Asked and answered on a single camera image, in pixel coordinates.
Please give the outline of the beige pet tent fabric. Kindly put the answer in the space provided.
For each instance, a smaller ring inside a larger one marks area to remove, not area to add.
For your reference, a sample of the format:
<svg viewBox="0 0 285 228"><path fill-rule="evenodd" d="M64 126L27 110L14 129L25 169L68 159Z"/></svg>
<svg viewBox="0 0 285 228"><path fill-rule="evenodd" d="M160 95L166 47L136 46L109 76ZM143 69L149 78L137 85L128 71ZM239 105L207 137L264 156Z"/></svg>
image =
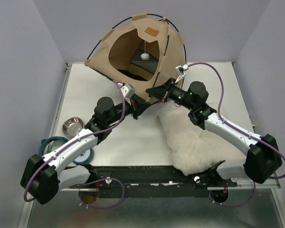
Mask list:
<svg viewBox="0 0 285 228"><path fill-rule="evenodd" d="M101 42L92 56L85 60L85 66L109 80L132 85L137 96L150 104L156 103L157 100L151 98L145 90L153 86L167 40L166 25L162 22L156 23L159 19L148 16L145 19L134 21L152 26L155 32L159 33L154 41L148 41L147 36L143 38L142 35L138 35L137 30L131 26L126 26L121 30L120 26L116 27L117 31ZM171 26L170 29L170 41L166 52L167 66L165 67L168 79L177 78L175 67L186 64L180 37L175 34L174 27ZM147 61L143 61L140 57L144 52L150 55Z"/></svg>

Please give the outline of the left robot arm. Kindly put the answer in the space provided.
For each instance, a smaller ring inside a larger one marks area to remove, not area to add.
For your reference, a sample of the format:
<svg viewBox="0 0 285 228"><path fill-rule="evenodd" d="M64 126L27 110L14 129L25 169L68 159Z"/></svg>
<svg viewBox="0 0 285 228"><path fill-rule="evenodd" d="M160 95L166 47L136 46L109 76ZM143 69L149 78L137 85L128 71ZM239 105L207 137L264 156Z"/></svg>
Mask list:
<svg viewBox="0 0 285 228"><path fill-rule="evenodd" d="M129 102L123 100L118 105L114 105L109 97L100 98L92 119L76 136L49 154L34 154L28 159L20 181L25 189L24 200L37 200L40 204L46 204L62 189L75 185L92 187L96 176L88 165L70 169L67 166L105 140L126 116L132 115L137 119L150 106L150 103L137 96Z"/></svg>

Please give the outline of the white fluffy pillow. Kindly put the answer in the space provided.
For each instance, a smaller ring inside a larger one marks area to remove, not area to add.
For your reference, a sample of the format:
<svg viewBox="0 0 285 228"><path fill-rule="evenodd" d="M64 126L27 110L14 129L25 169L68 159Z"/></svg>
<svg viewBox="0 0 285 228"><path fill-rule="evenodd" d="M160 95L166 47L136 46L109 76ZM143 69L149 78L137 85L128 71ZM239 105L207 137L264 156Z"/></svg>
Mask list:
<svg viewBox="0 0 285 228"><path fill-rule="evenodd" d="M239 149L218 135L193 125L188 113L188 109L172 103L162 105L159 111L174 168L188 176L206 171L220 161L245 158Z"/></svg>

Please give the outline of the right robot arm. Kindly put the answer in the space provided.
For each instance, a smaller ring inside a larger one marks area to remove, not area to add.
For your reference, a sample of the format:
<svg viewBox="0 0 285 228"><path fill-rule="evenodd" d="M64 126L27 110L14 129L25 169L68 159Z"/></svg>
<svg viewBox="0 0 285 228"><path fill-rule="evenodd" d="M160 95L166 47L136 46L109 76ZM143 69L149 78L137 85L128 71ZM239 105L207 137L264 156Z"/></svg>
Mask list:
<svg viewBox="0 0 285 228"><path fill-rule="evenodd" d="M169 78L163 85L146 89L146 93L159 101L170 99L187 108L190 111L188 117L195 126L220 136L245 155L243 161L220 161L215 166L216 170L209 174L212 185L220 186L231 178L250 178L262 184L281 167L282 158L276 152L278 146L275 138L269 134L260 136L239 126L230 126L206 103L209 94L202 82L194 81L184 91L176 86L174 79Z"/></svg>

